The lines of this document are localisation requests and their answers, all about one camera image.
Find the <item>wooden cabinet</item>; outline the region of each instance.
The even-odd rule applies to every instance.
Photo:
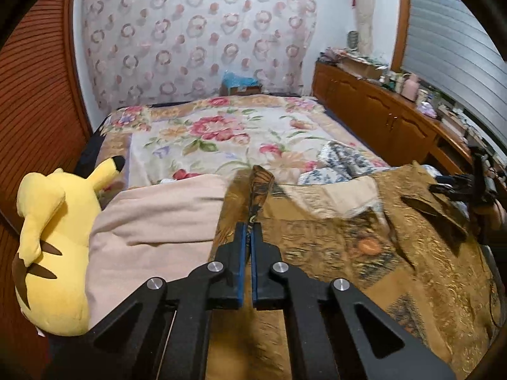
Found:
[[[402,96],[321,63],[315,67],[313,93],[391,166],[415,160],[430,161],[450,174],[466,171],[466,146],[449,140],[440,123],[420,114]]]

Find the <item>brown stripe on plush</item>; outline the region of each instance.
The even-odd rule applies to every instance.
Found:
[[[14,285],[18,291],[19,296],[23,303],[30,308],[29,297],[26,291],[26,267],[25,262],[19,258],[19,253],[16,253],[14,260],[12,260],[12,278],[14,279]]]
[[[41,250],[45,253],[54,254],[55,256],[61,256],[62,252],[58,250],[55,246],[52,246],[48,242],[41,240]]]
[[[56,276],[51,271],[37,263],[30,264],[26,273],[42,277],[43,279],[56,279]]]

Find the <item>gold brocade fabric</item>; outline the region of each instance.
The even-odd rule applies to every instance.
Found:
[[[427,192],[429,175],[406,166],[375,180],[378,190],[369,177],[278,186],[259,166],[238,173],[226,193],[210,258],[232,241],[237,221],[258,221],[264,240],[280,248],[284,261],[322,281],[347,278],[463,379],[493,336],[491,294],[499,319],[491,273],[472,238],[449,247],[440,236],[468,234],[450,204]],[[375,209],[379,196],[391,230]],[[243,308],[213,314],[206,378],[289,380],[283,312],[252,309],[249,269],[246,279]]]

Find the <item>floral bedspread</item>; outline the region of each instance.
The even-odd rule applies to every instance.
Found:
[[[106,135],[97,164],[123,155],[121,179],[103,196],[181,180],[199,174],[229,179],[237,170],[261,165],[280,184],[296,184],[314,170],[329,140],[356,148],[377,167],[387,166],[310,98],[266,95],[208,98],[180,106],[137,106],[113,112],[101,127]]]

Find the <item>cabinet handle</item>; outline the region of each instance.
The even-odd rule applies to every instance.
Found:
[[[395,125],[395,121],[398,119],[398,117],[395,117],[392,119],[392,123],[391,123],[391,128],[389,129],[389,131],[392,131],[392,128],[393,126]]]

